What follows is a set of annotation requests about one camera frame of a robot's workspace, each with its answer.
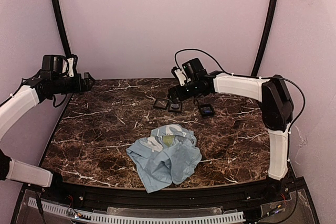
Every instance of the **table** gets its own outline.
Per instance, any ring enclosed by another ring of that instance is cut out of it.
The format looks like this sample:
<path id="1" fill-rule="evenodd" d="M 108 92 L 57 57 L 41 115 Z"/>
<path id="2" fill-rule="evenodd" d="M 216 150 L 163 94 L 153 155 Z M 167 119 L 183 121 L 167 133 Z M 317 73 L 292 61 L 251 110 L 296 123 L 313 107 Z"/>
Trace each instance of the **table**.
<path id="1" fill-rule="evenodd" d="M 193 130 L 202 160 L 195 174 L 171 188 L 194 188 L 264 179 L 269 167 L 269 138 L 255 101 L 230 94 L 210 94 L 216 115 L 202 118 L 193 99 L 183 112 L 154 109 L 175 79 L 99 80 L 90 92 L 74 94 L 47 149 L 43 168 L 59 172 L 68 183 L 143 188 L 126 154 L 152 129 L 177 123 Z"/>

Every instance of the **white wall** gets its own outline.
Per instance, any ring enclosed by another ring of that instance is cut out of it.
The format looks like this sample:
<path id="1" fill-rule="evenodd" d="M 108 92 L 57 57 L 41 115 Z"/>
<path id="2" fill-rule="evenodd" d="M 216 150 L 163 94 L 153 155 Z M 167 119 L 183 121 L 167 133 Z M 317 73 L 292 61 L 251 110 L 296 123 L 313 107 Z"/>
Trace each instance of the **white wall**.
<path id="1" fill-rule="evenodd" d="M 79 70 L 97 79 L 171 77 L 173 56 L 196 47 L 250 74 L 269 0 L 60 0 Z M 180 62 L 206 56 L 184 53 Z"/>
<path id="2" fill-rule="evenodd" d="M 291 155 L 304 176 L 322 224 L 335 223 L 336 0 L 278 0 L 261 74 L 280 73 L 299 84 L 307 108 L 293 128 Z M 291 89 L 296 109 L 300 95 Z"/>
<path id="3" fill-rule="evenodd" d="M 50 0 L 0 0 L 0 101 L 34 75 L 44 54 L 64 54 Z M 28 112 L 0 142 L 3 152 L 38 165 L 60 114 L 51 102 Z M 0 223 L 7 224 L 21 184 L 0 181 Z"/>

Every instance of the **crumpled fabric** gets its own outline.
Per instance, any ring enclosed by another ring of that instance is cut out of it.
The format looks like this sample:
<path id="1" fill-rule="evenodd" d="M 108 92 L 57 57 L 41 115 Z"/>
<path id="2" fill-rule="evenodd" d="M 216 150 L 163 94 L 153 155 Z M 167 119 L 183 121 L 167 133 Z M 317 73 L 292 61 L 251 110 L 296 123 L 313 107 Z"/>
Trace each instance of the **crumpled fabric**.
<path id="1" fill-rule="evenodd" d="M 193 131 L 169 124 L 152 130 L 150 137 L 138 139 L 126 149 L 147 193 L 171 183 L 178 185 L 195 172 L 202 159 L 196 142 Z"/>

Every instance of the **black post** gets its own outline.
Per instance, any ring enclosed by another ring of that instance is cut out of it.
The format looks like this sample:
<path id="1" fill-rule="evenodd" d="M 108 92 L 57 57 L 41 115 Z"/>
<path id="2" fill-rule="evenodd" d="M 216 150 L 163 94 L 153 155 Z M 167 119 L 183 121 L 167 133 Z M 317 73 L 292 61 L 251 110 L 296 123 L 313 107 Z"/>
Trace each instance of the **black post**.
<path id="1" fill-rule="evenodd" d="M 264 26 L 264 31 L 262 32 L 262 37 L 256 57 L 256 61 L 254 62 L 253 70 L 251 73 L 251 76 L 257 76 L 262 58 L 264 56 L 269 32 L 271 30 L 272 26 L 272 21 L 273 21 L 273 16 L 274 16 L 274 11 L 275 7 L 277 4 L 277 0 L 269 0 L 269 5 L 268 5 L 268 11 L 267 11 L 267 16 L 266 16 L 266 21 L 265 21 L 265 26 Z"/>
<path id="2" fill-rule="evenodd" d="M 71 50 L 70 50 L 70 46 L 69 46 L 67 33 L 65 31 L 65 27 L 64 27 L 64 23 L 63 23 L 62 12 L 61 12 L 61 8 L 60 8 L 60 5 L 59 5 L 59 0 L 51 0 L 51 2 L 52 2 L 52 6 L 54 8 L 55 19 L 56 19 L 56 23 L 57 23 L 57 27 L 58 27 L 59 36 L 60 36 L 61 41 L 62 41 L 65 56 L 67 58 L 70 58 L 71 57 Z"/>

